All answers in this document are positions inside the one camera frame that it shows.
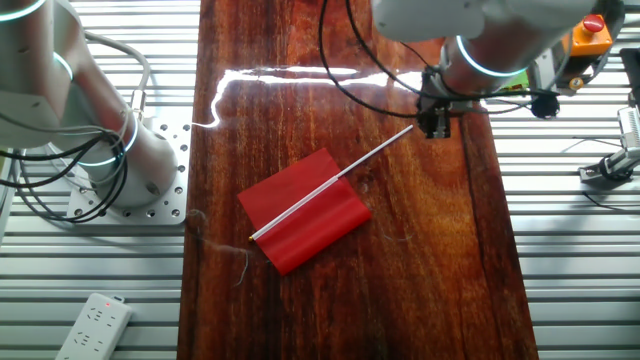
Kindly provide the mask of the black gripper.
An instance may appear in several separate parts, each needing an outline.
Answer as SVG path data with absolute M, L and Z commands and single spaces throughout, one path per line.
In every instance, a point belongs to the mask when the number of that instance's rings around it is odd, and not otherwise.
M 417 103 L 419 123 L 424 124 L 427 138 L 451 136 L 449 108 L 452 95 L 444 85 L 442 75 L 435 68 L 425 68 Z

